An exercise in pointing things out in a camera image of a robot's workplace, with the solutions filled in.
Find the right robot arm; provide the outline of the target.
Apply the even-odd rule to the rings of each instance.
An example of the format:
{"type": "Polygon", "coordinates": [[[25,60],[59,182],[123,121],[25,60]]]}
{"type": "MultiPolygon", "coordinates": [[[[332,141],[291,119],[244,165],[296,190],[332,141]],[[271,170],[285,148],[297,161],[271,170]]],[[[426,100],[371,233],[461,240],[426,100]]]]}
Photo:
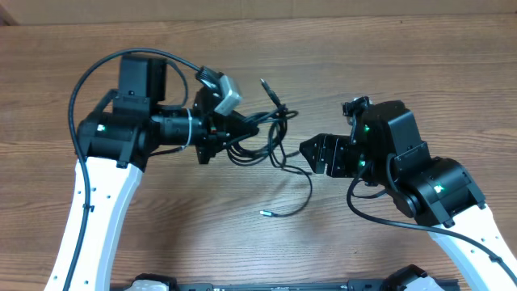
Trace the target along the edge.
{"type": "Polygon", "coordinates": [[[516,258],[505,243],[485,195],[464,166],[432,157],[413,112],[400,100],[367,96],[343,104],[347,136],[320,133],[299,151],[313,172],[350,178],[346,202],[365,220],[424,231],[442,248],[473,290],[514,290],[516,258]],[[381,186],[410,222],[368,215],[353,205],[355,187],[381,186]]]}

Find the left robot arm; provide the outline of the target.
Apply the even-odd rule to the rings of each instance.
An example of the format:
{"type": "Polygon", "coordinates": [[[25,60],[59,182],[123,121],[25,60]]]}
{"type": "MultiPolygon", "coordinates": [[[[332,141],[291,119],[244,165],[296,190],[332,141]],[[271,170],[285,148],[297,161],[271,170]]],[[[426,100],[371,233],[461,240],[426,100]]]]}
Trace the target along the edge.
{"type": "Polygon", "coordinates": [[[187,61],[151,48],[115,53],[118,86],[81,121],[69,119],[77,165],[72,204],[48,290],[107,290],[129,204],[149,159],[193,147],[199,163],[258,132],[236,110],[241,96],[227,75],[195,67],[195,103],[165,104],[168,69],[187,61]]]}

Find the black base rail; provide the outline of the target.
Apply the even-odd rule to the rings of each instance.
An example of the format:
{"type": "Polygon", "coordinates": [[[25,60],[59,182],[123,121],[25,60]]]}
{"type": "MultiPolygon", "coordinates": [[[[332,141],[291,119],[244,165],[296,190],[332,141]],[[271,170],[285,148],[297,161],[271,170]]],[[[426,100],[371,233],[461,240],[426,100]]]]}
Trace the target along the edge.
{"type": "Polygon", "coordinates": [[[379,291],[383,279],[352,279],[338,283],[212,285],[209,283],[178,284],[179,291],[379,291]]]}

